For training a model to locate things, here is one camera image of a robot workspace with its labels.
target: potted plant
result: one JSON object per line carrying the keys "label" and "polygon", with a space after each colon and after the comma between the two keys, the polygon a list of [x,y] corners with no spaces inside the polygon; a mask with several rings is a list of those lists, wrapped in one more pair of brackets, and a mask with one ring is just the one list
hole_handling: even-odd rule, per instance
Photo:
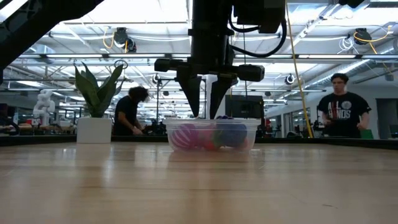
{"label": "potted plant", "polygon": [[75,67],[75,85],[86,101],[90,117],[79,118],[77,124],[77,143],[99,144],[110,143],[112,135],[112,121],[103,118],[109,108],[112,98],[122,88],[122,84],[116,88],[118,78],[122,74],[123,66],[116,67],[101,86],[95,76],[83,63],[86,71],[79,72]]}

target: white robot figure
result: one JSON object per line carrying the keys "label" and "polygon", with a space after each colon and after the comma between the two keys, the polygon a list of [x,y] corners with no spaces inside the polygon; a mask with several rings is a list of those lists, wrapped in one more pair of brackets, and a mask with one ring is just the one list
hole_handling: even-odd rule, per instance
{"label": "white robot figure", "polygon": [[50,100],[52,91],[42,90],[40,94],[37,95],[37,103],[33,109],[33,120],[32,125],[40,124],[40,117],[42,118],[41,125],[49,125],[50,114],[55,111],[55,103]]}

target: curly hair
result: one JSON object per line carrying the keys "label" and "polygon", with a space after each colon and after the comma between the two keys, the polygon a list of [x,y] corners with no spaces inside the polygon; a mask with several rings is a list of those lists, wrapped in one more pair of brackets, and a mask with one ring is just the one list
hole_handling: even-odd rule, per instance
{"label": "curly hair", "polygon": [[131,97],[131,99],[133,99],[135,101],[144,102],[144,101],[148,100],[149,92],[144,87],[137,86],[134,88],[130,88],[129,96]]}

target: white planter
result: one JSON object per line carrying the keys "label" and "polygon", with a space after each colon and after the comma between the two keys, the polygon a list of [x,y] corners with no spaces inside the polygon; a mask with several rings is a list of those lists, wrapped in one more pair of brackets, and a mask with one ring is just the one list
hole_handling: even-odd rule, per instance
{"label": "white planter", "polygon": [[105,118],[80,118],[77,123],[77,143],[111,143],[112,121]]}

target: table surface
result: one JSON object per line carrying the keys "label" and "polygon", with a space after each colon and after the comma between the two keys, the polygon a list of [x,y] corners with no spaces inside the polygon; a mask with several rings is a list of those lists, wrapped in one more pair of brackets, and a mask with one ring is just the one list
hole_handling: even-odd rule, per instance
{"label": "table surface", "polygon": [[397,223],[398,152],[259,144],[0,147],[0,223]]}

